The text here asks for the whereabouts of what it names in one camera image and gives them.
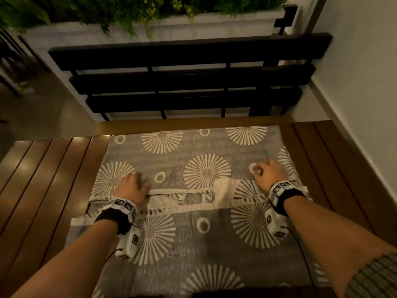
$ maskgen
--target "white planter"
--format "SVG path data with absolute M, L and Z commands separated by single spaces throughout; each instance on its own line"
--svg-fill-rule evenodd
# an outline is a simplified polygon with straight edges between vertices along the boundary
M 225 14 L 197 14 L 193 20 L 187 16 L 161 19 L 152 24 L 152 38 L 146 35 L 142 24 L 135 26 L 136 36 L 130 36 L 121 26 L 111 25 L 110 34 L 104 34 L 99 25 L 83 25 L 78 22 L 60 23 L 52 26 L 40 26 L 28 30 L 23 35 L 32 49 L 43 59 L 52 71 L 61 79 L 80 104 L 95 121 L 102 121 L 85 103 L 86 96 L 79 95 L 69 82 L 69 74 L 62 72 L 48 54 L 53 47 L 106 45 L 134 42 L 158 42 L 173 40 L 196 40 L 206 38 L 231 38 L 248 36 L 266 36 L 275 32 L 274 22 L 284 17 L 284 9 L 247 13 L 236 17 Z

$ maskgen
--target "gray patterned cloth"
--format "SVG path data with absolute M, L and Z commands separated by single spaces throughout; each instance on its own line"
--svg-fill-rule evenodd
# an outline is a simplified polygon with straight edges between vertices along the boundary
M 92 225 L 124 175 L 141 171 L 152 188 L 134 222 L 143 230 L 136 256 L 109 259 L 94 296 L 309 285 L 294 237 L 280 239 L 267 231 L 264 213 L 270 204 L 252 168 L 268 158 L 302 186 L 278 126 L 112 136 L 89 214 L 72 220 L 66 245 Z M 329 286 L 303 250 L 315 284 Z

